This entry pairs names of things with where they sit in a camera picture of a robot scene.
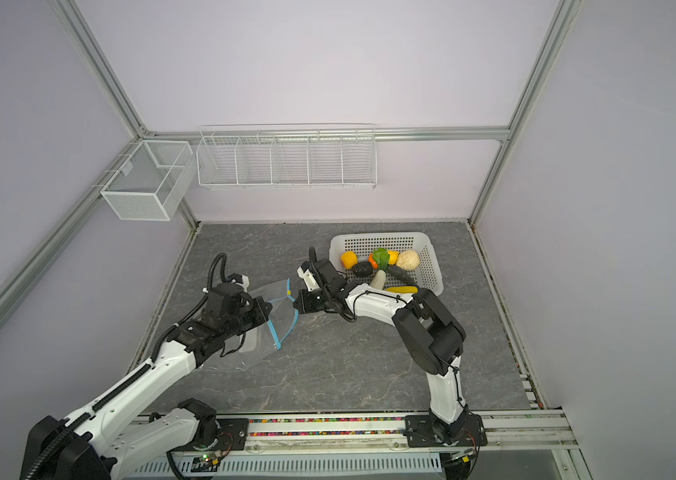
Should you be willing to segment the orange yellow toy fruit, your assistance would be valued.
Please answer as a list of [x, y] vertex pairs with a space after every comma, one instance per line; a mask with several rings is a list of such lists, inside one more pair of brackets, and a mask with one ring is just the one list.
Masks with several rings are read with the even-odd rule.
[[342, 254], [340, 260], [344, 269], [347, 271], [350, 271], [355, 265], [359, 263], [359, 258], [353, 251], [347, 251]]

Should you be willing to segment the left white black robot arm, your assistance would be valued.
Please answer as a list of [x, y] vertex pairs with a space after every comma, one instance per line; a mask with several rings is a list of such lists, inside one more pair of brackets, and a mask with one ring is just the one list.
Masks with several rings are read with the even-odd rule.
[[160, 335], [140, 366], [67, 416], [47, 416], [31, 429], [21, 478], [122, 479], [179, 447], [214, 450], [233, 443], [216, 410], [196, 399], [131, 426], [173, 384], [225, 354], [229, 339], [244, 340], [268, 321], [271, 304], [249, 293], [246, 276], [227, 275], [226, 262], [224, 253], [214, 258], [199, 303]]

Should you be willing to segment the white plastic perforated basket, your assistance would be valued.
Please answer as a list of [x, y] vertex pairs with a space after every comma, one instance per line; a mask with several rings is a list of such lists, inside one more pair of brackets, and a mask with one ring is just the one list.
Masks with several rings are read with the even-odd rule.
[[379, 261], [386, 266], [384, 287], [410, 290], [413, 286], [444, 291], [444, 281], [430, 237], [422, 232], [343, 234], [330, 243], [329, 258], [348, 280], [371, 283]]

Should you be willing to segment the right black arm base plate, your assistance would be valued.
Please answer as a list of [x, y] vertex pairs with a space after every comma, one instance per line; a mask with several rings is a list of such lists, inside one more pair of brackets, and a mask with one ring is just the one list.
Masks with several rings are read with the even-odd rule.
[[404, 421], [403, 434], [413, 448], [484, 447], [488, 444], [483, 419], [473, 412], [466, 412], [451, 424], [432, 413], [408, 415]]

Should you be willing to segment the clear zip top bag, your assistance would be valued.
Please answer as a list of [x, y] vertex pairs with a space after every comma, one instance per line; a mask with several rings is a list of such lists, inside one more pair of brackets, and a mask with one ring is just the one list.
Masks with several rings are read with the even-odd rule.
[[245, 342], [242, 342], [242, 337], [227, 340], [225, 347], [229, 353], [222, 350], [213, 355], [203, 364], [202, 369], [219, 372], [247, 371], [282, 348], [299, 320], [299, 312], [294, 307], [291, 281], [280, 280], [261, 286], [252, 291], [252, 296], [262, 296], [272, 305], [269, 320], [248, 331]]

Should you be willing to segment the black toy avocado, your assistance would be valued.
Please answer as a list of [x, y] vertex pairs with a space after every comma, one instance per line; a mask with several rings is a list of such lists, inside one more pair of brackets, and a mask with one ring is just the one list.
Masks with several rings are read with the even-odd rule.
[[367, 278], [374, 274], [375, 268], [370, 261], [361, 261], [351, 268], [351, 273], [358, 278]]

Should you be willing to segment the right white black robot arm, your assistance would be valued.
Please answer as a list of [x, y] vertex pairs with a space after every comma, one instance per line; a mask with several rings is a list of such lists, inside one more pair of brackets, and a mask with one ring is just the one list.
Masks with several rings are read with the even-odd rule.
[[421, 289], [394, 294], [368, 283], [349, 282], [329, 261], [307, 261], [298, 275], [306, 285], [295, 300], [299, 313], [324, 311], [348, 322], [368, 317], [396, 328], [410, 357], [426, 373], [428, 436], [435, 443], [454, 445], [464, 438], [479, 438], [480, 420], [470, 411], [461, 389], [466, 333], [435, 293]]

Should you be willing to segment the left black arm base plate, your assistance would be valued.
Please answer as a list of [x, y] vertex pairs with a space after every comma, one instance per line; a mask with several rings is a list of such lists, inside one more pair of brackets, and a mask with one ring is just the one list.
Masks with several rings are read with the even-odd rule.
[[215, 427], [201, 427], [189, 443], [174, 447], [173, 451], [242, 451], [245, 449], [249, 426], [248, 418], [220, 418], [216, 420]]

